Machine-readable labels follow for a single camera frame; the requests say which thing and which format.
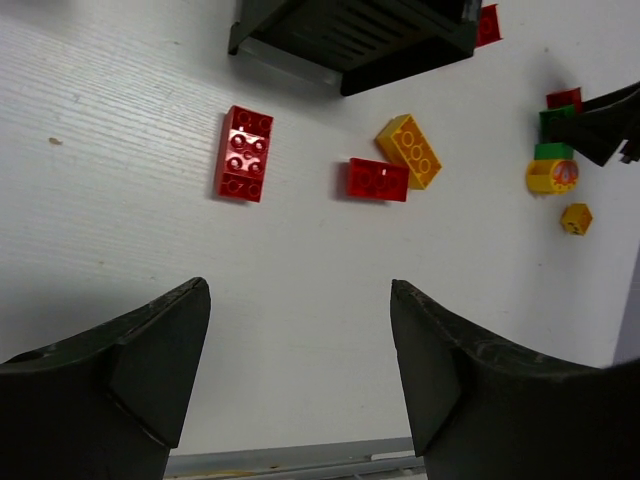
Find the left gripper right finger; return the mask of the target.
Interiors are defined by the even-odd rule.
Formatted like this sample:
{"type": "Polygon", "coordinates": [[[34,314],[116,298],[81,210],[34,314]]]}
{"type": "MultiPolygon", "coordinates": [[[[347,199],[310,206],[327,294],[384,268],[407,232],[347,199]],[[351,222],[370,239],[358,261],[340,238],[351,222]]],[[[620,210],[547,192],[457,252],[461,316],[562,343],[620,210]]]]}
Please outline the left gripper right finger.
{"type": "Polygon", "coordinates": [[[635,479],[639,364],[606,368],[497,335],[405,280],[390,318],[415,454],[431,479],[635,479]]]}

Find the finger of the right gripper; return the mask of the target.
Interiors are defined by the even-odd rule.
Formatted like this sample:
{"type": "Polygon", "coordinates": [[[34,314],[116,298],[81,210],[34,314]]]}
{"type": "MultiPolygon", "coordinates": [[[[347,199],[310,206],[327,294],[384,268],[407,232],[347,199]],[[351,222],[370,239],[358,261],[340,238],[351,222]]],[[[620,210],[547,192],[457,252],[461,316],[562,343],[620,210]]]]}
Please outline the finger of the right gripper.
{"type": "Polygon", "coordinates": [[[599,167],[616,153],[621,162],[639,161],[639,83],[583,103],[582,111],[552,120],[552,141],[565,143],[599,167]]]}

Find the red and green brick stack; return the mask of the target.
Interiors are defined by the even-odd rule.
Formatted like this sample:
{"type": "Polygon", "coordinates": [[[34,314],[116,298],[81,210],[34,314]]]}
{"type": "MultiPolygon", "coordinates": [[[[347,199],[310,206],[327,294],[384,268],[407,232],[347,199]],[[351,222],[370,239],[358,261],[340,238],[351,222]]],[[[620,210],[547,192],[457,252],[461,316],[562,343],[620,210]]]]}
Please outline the red and green brick stack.
{"type": "Polygon", "coordinates": [[[546,109],[539,112],[540,140],[552,141],[550,128],[557,120],[573,117],[583,110],[580,87],[556,90],[546,95],[546,109]]]}

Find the yellow orange-slice round brick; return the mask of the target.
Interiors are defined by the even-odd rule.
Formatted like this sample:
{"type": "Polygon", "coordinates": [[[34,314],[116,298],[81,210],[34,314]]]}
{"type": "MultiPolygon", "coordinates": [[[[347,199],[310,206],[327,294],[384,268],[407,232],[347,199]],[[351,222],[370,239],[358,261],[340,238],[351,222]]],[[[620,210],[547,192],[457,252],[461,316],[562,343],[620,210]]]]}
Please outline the yellow orange-slice round brick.
{"type": "Polygon", "coordinates": [[[526,170],[528,190],[538,195],[563,195],[574,190],[579,180],[579,167],[575,160],[533,160],[526,170]]]}

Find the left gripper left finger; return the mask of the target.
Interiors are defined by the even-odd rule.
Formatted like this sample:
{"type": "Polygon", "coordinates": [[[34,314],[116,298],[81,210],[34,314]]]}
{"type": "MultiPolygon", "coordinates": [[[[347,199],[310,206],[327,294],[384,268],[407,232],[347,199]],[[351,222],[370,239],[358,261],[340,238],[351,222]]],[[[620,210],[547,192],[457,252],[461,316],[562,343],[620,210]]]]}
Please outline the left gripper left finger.
{"type": "Polygon", "coordinates": [[[207,282],[1,365],[4,479],[160,479],[211,312],[207,282]]]}

